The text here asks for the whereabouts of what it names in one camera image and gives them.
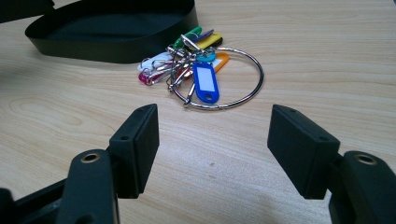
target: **metal ring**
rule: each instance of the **metal ring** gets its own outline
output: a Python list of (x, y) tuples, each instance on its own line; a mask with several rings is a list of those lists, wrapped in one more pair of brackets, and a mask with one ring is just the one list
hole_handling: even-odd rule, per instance
[[(216, 50), (231, 51), (231, 52), (235, 52), (235, 53), (239, 53), (239, 54), (247, 56), (259, 68), (259, 72), (260, 72), (259, 83), (257, 84), (256, 88), (254, 88), (254, 90), (250, 94), (248, 94), (247, 96), (245, 96), (237, 101), (234, 101), (234, 102), (231, 102), (228, 104), (223, 104), (223, 105), (203, 105), (203, 104), (198, 104), (198, 103), (191, 101), (187, 105), (190, 105), (193, 108), (203, 109), (203, 110), (220, 110), (220, 109), (228, 109), (228, 108), (233, 108), (233, 107), (239, 106), (239, 105), (244, 104), (247, 101), (251, 100), (259, 92), (260, 88), (262, 87), (262, 83), (264, 82), (264, 71), (262, 70), (262, 66), (260, 65), (259, 61), (257, 61), (253, 56), (251, 56), (250, 54), (248, 54), (240, 49), (217, 47)], [(174, 81), (174, 79), (171, 81), (171, 85), (170, 85), (172, 87), (172, 91), (183, 102), (188, 102), (189, 100), (180, 94), (180, 92), (177, 90), (177, 85), (175, 83), (173, 83), (173, 81)]]

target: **black plastic lid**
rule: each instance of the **black plastic lid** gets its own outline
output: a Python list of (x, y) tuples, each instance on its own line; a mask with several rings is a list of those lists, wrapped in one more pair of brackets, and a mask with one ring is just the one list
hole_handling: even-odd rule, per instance
[(197, 25), (193, 0), (82, 0), (44, 15), (25, 34), (45, 55), (139, 63)]

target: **wood grain surface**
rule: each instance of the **wood grain surface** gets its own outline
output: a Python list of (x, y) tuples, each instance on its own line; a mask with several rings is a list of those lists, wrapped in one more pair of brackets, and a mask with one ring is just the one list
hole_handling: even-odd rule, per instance
[[(73, 1), (55, 1), (55, 7)], [(15, 199), (67, 177), (80, 152), (106, 148), (139, 106), (159, 107), (160, 138), (145, 193), (120, 200), (121, 223), (331, 223), (328, 202), (307, 201), (267, 148), (273, 104), (311, 118), (340, 153), (372, 153), (396, 170), (396, 6), (391, 0), (195, 2), (199, 24), (265, 72), (248, 103), (185, 109), (164, 82), (145, 86), (137, 64), (40, 54), (24, 35), (36, 18), (0, 24), (0, 187)], [(233, 56), (220, 101), (258, 74)]]

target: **black plastic bracket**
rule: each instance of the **black plastic bracket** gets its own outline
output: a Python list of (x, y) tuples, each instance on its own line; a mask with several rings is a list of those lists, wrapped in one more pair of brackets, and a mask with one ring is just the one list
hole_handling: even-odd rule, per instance
[(16, 202), (0, 189), (0, 223), (120, 223), (117, 198), (143, 193), (159, 145), (157, 106), (140, 107), (107, 150), (77, 155), (65, 180)]
[(329, 204), (333, 223), (395, 223), (396, 177), (376, 156), (349, 151), (299, 111), (274, 105), (267, 144), (294, 187), (306, 199)]

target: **black plastic part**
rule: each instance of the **black plastic part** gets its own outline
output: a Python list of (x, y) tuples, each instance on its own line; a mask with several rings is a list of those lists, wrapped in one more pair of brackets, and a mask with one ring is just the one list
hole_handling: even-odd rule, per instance
[(16, 201), (18, 223), (54, 223), (64, 192), (65, 179)]
[(56, 223), (119, 223), (116, 204), (108, 152), (85, 151), (72, 160)]
[(215, 41), (213, 44), (211, 44), (209, 47), (218, 47), (222, 44), (223, 38), (221, 37), (219, 40)]
[(326, 174), (328, 177), (328, 189), (332, 192), (329, 201), (329, 211), (333, 224), (349, 224), (354, 223), (356, 214), (353, 205), (349, 199), (341, 163), (343, 157), (337, 154), (337, 159), (330, 164), (330, 172)]
[(348, 151), (341, 171), (355, 223), (396, 223), (396, 176), (376, 156)]
[(39, 18), (25, 34), (45, 55), (140, 63), (197, 25), (194, 0), (83, 0)]
[(49, 13), (53, 5), (51, 0), (0, 0), (0, 23)]
[(267, 145), (304, 198), (324, 198), (338, 139), (299, 111), (274, 105)]
[(117, 164), (119, 198), (137, 198), (143, 193), (159, 145), (156, 105), (136, 109), (111, 137), (107, 151)]
[(0, 222), (7, 224), (17, 223), (16, 205), (11, 191), (0, 189)]

